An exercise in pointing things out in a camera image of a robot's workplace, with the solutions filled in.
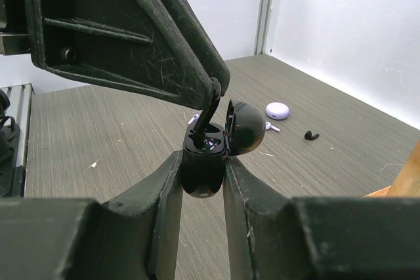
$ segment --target black mechanical equipment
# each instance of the black mechanical equipment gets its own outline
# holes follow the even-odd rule
[[[102,205],[0,200],[0,278],[172,280],[182,192],[206,198],[222,186],[234,280],[420,279],[420,200],[287,199],[241,164],[237,156],[263,140],[264,120],[231,100],[225,126],[211,122],[230,74],[187,0],[0,0],[0,51],[202,110],[180,151]],[[2,177],[18,126],[0,125],[2,195],[21,196],[22,177]]]

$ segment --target gray wood grain surface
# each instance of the gray wood grain surface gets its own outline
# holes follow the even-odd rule
[[[275,101],[291,109],[285,121],[271,121],[280,133],[266,133],[241,157],[286,196],[356,196],[390,185],[420,138],[420,131],[269,56],[227,64],[232,80],[216,123],[224,123],[230,97],[261,113]],[[110,199],[181,149],[195,113],[92,86],[35,95],[26,197]],[[319,139],[304,140],[307,130]],[[222,193],[205,200],[184,195],[177,279],[229,278]]]

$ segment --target black earbud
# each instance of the black earbud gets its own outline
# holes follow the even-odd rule
[[[317,139],[317,137],[319,137],[320,136],[320,134],[314,134],[314,135],[312,135],[312,131],[310,131],[310,130],[308,130],[307,132],[306,132],[306,134],[304,134],[304,138],[306,139],[306,140],[315,140],[315,139]]]

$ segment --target earbud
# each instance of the earbud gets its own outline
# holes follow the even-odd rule
[[[265,130],[274,130],[276,132],[280,132],[280,128],[274,127],[273,125],[271,125],[268,121],[266,121],[265,123]]]
[[[195,114],[191,119],[190,119],[190,121],[188,122],[188,124],[190,124],[190,123],[195,123],[197,120],[198,120],[198,117],[200,117],[200,115],[199,114]]]

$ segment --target white backdrop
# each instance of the white backdrop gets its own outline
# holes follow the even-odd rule
[[[188,1],[225,60],[253,54],[260,0]],[[29,56],[0,56],[0,87],[23,83],[37,93],[81,84],[33,67]]]
[[[420,129],[420,0],[277,0],[272,55]]]

